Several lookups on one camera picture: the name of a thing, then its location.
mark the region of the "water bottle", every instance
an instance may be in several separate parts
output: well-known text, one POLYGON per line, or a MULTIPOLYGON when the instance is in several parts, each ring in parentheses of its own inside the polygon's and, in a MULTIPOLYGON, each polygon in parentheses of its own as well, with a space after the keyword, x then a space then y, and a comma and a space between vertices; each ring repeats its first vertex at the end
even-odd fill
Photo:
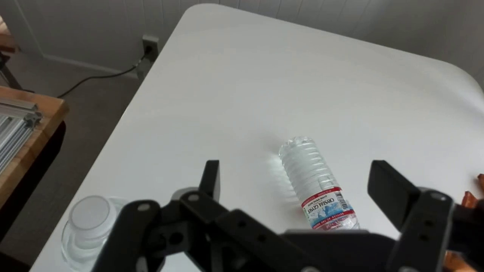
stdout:
POLYGON ((313 139, 292 138, 278 156, 313 230, 360 228, 313 139))

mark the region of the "power cord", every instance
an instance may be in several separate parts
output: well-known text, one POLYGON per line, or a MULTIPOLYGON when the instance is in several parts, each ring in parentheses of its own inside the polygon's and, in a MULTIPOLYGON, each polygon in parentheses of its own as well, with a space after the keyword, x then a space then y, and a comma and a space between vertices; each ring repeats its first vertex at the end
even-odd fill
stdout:
POLYGON ((82 80, 79 80, 76 85, 73 85, 70 89, 66 89, 66 91, 63 91, 62 94, 59 94, 57 98, 66 97, 68 94, 71 94, 73 91, 76 91, 80 85, 83 85, 83 83, 86 83, 86 82, 89 82, 89 80, 121 77, 121 76, 124 76, 124 74, 136 70, 136 68, 139 66, 139 63, 145 59, 145 56, 147 56, 147 53, 145 53, 142 57, 139 57, 139 60, 138 60, 133 66, 130 66, 128 70, 125 70, 125 71, 121 71, 121 73, 116 73, 116 74, 92 76, 92 77, 82 79, 82 80))

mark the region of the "floor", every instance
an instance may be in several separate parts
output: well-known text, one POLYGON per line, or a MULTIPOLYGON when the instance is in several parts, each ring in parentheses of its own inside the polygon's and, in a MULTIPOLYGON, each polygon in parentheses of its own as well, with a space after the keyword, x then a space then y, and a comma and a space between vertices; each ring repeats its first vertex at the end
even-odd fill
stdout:
MULTIPOLYGON (((24 89, 45 95, 57 95, 80 79, 100 74, 18 53, 7 65, 24 89)), ((128 76, 91 80, 65 97, 70 113, 63 147, 0 243, 3 254, 27 264, 35 261, 138 86, 139 80, 128 76)))

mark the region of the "bottle label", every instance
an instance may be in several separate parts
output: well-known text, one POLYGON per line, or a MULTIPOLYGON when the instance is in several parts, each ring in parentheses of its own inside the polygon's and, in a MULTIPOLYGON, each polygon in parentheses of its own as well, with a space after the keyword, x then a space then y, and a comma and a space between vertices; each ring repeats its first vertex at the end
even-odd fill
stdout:
POLYGON ((331 187, 302 201, 301 207, 305 212, 312 228, 337 228, 340 221, 354 213, 340 190, 340 187, 331 187))

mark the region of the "electrical outlet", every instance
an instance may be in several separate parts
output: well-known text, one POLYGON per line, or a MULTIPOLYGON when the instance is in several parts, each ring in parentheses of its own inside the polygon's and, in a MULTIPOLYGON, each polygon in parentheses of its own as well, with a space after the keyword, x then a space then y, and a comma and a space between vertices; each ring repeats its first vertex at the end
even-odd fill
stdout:
POLYGON ((160 53, 159 38, 144 35, 141 41, 145 59, 148 59, 153 63, 157 54, 160 53))

